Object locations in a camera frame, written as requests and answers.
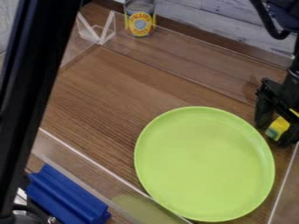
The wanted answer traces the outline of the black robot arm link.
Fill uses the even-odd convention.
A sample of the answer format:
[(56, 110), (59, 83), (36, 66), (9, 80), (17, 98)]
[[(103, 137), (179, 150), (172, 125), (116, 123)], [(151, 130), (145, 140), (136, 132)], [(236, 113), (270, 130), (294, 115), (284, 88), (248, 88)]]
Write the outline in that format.
[(0, 224), (15, 196), (71, 37), (81, 0), (20, 0), (0, 72)]

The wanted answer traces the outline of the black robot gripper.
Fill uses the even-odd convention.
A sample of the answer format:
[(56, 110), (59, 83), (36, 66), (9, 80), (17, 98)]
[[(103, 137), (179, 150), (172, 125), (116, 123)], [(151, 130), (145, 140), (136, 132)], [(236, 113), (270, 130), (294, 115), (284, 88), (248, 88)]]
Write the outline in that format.
[[(288, 109), (299, 112), (299, 81), (287, 80), (278, 83), (268, 78), (262, 79), (256, 90), (255, 125), (264, 128), (272, 121), (274, 114), (290, 118)], [(279, 145), (287, 146), (299, 141), (299, 123), (283, 121), (280, 126)]]

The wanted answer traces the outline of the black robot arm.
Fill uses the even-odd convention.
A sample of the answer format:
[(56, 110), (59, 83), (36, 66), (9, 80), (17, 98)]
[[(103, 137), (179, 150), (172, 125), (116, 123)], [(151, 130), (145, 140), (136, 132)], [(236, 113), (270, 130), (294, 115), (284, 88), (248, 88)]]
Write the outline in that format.
[(286, 147), (299, 142), (299, 0), (250, 0), (270, 36), (296, 35), (294, 60), (282, 83), (262, 79), (256, 90), (255, 125)]

